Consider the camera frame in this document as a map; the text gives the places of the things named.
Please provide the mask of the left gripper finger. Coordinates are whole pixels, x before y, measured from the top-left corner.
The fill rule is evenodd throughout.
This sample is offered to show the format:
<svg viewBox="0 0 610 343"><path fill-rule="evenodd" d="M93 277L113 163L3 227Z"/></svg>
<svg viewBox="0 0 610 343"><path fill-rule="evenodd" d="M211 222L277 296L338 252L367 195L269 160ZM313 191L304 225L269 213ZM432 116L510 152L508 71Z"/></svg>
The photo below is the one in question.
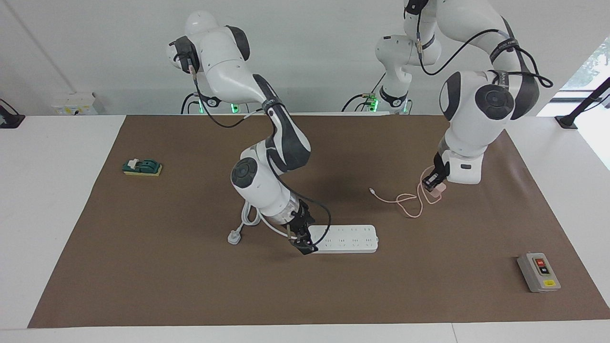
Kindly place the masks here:
<svg viewBox="0 0 610 343"><path fill-rule="evenodd" d="M433 191L437 186L441 185L446 179L444 170L434 169L428 176L423 178L423 187L427 191Z"/></svg>

